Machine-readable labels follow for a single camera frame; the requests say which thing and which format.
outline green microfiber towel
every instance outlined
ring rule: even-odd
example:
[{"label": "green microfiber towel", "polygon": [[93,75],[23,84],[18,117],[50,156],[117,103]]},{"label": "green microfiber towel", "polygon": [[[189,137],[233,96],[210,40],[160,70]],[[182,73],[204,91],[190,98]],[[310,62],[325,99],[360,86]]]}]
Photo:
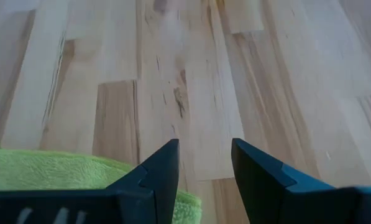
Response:
[{"label": "green microfiber towel", "polygon": [[[95,156],[0,148],[0,190],[104,189],[131,169]],[[173,223],[200,223],[201,214],[201,200],[179,190]]]}]

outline green cloth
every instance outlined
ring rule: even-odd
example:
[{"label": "green cloth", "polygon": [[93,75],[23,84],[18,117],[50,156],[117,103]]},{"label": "green cloth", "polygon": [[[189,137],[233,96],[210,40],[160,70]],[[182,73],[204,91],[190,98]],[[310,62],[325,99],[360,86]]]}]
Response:
[{"label": "green cloth", "polygon": [[[132,167],[67,152],[0,148],[0,190],[104,189]],[[173,223],[200,223],[201,200],[177,192]]]}]

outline wooden floor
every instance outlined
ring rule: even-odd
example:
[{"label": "wooden floor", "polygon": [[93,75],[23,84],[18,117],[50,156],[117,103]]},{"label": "wooden floor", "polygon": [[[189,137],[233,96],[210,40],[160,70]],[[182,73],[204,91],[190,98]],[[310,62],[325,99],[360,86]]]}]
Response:
[{"label": "wooden floor", "polygon": [[0,144],[133,165],[180,139],[202,223],[248,223],[231,139],[371,185],[371,0],[0,0]]}]

